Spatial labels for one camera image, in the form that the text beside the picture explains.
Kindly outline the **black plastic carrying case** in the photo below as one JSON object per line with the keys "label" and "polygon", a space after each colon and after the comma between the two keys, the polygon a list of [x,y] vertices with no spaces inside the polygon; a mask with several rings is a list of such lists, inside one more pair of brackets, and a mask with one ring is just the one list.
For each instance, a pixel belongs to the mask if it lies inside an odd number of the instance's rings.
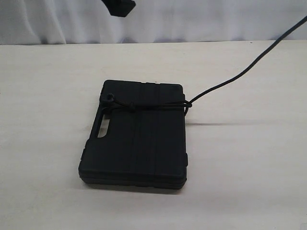
{"label": "black plastic carrying case", "polygon": [[78,167],[87,184],[178,190],[187,179],[179,84],[106,80]]}

